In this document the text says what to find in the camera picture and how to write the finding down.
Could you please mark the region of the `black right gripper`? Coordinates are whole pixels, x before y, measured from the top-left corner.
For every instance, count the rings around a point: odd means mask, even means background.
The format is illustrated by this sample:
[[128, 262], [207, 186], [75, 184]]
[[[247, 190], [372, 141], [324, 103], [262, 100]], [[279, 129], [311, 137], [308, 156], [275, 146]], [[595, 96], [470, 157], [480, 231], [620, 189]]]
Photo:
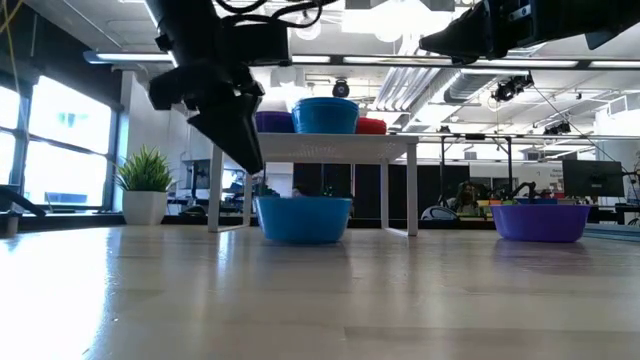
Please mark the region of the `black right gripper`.
[[535, 39], [535, 0], [481, 1], [444, 30], [419, 40], [419, 48], [447, 56], [452, 63], [474, 63], [480, 58], [505, 57], [516, 48], [528, 48]]

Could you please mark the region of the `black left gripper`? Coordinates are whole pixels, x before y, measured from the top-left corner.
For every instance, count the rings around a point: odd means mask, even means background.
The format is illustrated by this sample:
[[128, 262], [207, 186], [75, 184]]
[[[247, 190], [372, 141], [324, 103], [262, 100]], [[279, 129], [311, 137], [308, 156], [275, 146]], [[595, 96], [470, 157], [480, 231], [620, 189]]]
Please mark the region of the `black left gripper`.
[[154, 109], [186, 105], [198, 113], [189, 125], [250, 174], [262, 171], [255, 114], [264, 89], [250, 68], [265, 63], [265, 31], [161, 30], [156, 44], [173, 57], [175, 68], [150, 81]]

